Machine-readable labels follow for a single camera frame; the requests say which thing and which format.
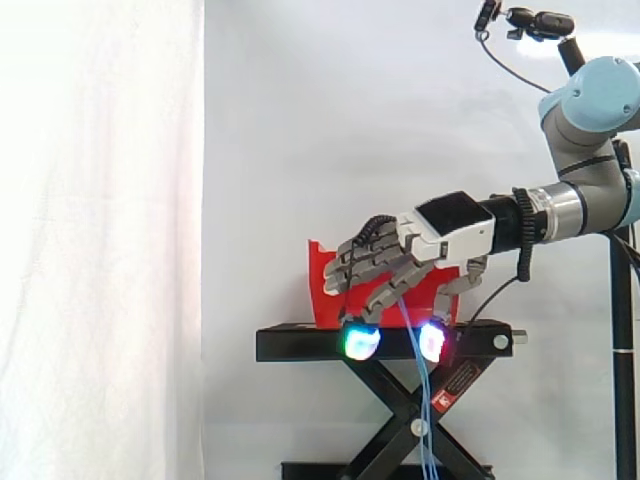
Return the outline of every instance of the black metal platform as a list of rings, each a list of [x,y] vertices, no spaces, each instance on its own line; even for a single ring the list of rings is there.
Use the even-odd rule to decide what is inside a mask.
[[[455,327],[462,331],[464,324]],[[349,465],[283,462],[283,480],[412,480],[422,478],[419,466],[401,465],[420,442],[411,425],[420,420],[422,388],[408,391],[381,363],[413,359],[405,329],[382,329],[374,356],[364,362],[340,353],[337,330],[318,330],[313,324],[281,324],[256,334],[258,362],[342,361],[393,413]],[[457,347],[450,362],[441,363],[429,375],[431,383],[431,431],[434,456],[442,466],[443,480],[494,479],[491,467],[480,465],[440,420],[496,358],[513,355],[514,332],[495,320],[479,320]]]

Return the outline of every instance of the red label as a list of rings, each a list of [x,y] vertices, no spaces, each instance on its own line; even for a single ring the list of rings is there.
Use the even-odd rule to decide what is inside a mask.
[[[435,394],[431,405],[439,413],[444,414],[471,386],[482,371],[473,363],[467,361],[460,365],[458,370],[447,380],[446,385]]]
[[[455,403],[456,397],[447,393],[444,390],[440,390],[436,393],[436,396],[433,397],[431,401],[431,405],[440,413],[445,413],[451,406]]]

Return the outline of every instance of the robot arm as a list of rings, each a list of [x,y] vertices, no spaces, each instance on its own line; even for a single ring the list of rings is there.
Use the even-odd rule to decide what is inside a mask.
[[[325,291],[338,294],[385,271],[394,276],[369,298],[358,321],[376,324],[382,311],[433,268],[467,265],[441,288],[436,311],[447,320],[450,297],[480,283],[486,257],[599,233],[640,219],[640,174],[620,163],[612,137],[640,128],[640,71],[602,57],[545,97],[539,113],[558,182],[475,201],[454,192],[396,217],[377,217],[356,242],[345,242],[325,270]]]

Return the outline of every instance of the glowing led light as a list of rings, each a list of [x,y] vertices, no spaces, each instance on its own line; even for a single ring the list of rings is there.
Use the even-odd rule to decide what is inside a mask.
[[[366,360],[377,350],[380,331],[363,324],[345,325],[344,353],[353,360]]]
[[[438,363],[440,361],[444,342],[444,332],[436,325],[426,323],[420,329],[420,352],[430,362]]]

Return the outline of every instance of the light blue robot joint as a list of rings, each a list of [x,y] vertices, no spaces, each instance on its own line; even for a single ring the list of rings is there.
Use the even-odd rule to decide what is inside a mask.
[[[538,104],[538,115],[540,116],[540,121],[544,121],[547,114],[562,101],[564,91],[565,87],[562,87],[555,92],[551,92],[540,100],[540,103]]]
[[[640,72],[620,58],[596,58],[571,77],[560,104],[565,118],[579,130],[615,131],[640,110]]]
[[[640,172],[626,169],[624,175],[631,187],[629,191],[629,208],[619,227],[626,227],[640,220]]]

